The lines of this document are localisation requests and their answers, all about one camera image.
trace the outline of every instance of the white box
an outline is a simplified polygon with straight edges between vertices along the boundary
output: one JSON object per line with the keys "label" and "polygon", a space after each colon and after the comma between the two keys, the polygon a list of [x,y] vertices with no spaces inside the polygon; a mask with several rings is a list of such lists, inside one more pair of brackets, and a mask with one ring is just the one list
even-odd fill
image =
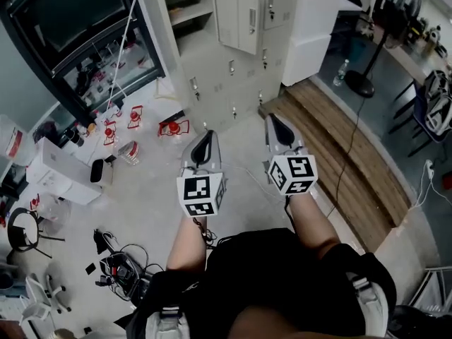
{"label": "white box", "polygon": [[91,183],[91,167],[58,148],[47,138],[37,143],[38,152],[26,170],[28,183],[57,197],[87,205],[102,189]]}
{"label": "white box", "polygon": [[330,40],[330,35],[307,41],[291,39],[282,84],[288,87],[318,73]]}
{"label": "white box", "polygon": [[225,191],[223,173],[177,177],[179,202],[190,218],[218,215]]}
{"label": "white box", "polygon": [[297,0],[292,34],[295,40],[312,40],[331,34],[341,0]]}
{"label": "white box", "polygon": [[305,194],[319,179],[313,155],[276,155],[268,176],[284,196]]}

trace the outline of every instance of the fan stand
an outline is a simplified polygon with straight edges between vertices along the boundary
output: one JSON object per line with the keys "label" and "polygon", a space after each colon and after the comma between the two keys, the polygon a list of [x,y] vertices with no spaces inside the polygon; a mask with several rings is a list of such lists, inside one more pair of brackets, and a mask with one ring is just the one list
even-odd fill
{"label": "fan stand", "polygon": [[374,84],[372,84],[372,82],[367,78],[367,74],[369,74],[370,70],[374,66],[376,58],[378,58],[381,49],[383,49],[383,45],[386,42],[388,35],[389,32],[386,28],[384,30],[383,37],[381,38],[381,41],[376,48],[372,59],[370,59],[369,64],[367,64],[366,70],[363,74],[357,71],[348,71],[345,74],[344,81],[347,83],[350,89],[364,98],[372,98],[374,96],[375,87]]}

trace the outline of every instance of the cabinet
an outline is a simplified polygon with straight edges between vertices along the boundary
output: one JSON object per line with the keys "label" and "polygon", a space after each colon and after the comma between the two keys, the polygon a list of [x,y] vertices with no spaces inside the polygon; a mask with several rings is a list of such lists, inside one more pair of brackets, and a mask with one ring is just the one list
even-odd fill
{"label": "cabinet", "polygon": [[154,19],[160,9],[154,31],[197,132],[223,131],[278,96],[295,0],[273,0],[273,19],[268,0],[145,1]]}
{"label": "cabinet", "polygon": [[276,28],[289,21],[292,0],[266,0],[264,8],[263,28]]}
{"label": "cabinet", "polygon": [[250,54],[257,53],[259,0],[213,0],[218,41]]}

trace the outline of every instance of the fiducial marker cube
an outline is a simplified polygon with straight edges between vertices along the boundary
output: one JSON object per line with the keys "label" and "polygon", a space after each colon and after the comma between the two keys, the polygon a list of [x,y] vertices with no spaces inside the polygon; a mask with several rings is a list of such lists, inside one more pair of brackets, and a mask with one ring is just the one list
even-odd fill
{"label": "fiducial marker cube", "polygon": [[225,191],[223,173],[177,177],[179,202],[191,218],[218,215]]}
{"label": "fiducial marker cube", "polygon": [[268,176],[284,196],[305,194],[319,179],[313,155],[276,155]]}

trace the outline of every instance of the water bottle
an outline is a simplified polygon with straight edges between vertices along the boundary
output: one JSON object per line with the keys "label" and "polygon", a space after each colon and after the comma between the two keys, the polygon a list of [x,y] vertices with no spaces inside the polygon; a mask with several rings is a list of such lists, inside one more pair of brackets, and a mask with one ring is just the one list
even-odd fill
{"label": "water bottle", "polygon": [[344,81],[345,73],[347,73],[347,66],[348,66],[348,59],[344,61],[344,64],[342,64],[338,70],[338,74],[334,77],[333,84],[336,87],[340,87],[342,85],[342,82]]}
{"label": "water bottle", "polygon": [[33,138],[4,114],[0,114],[0,155],[19,166],[28,166],[36,155]]}

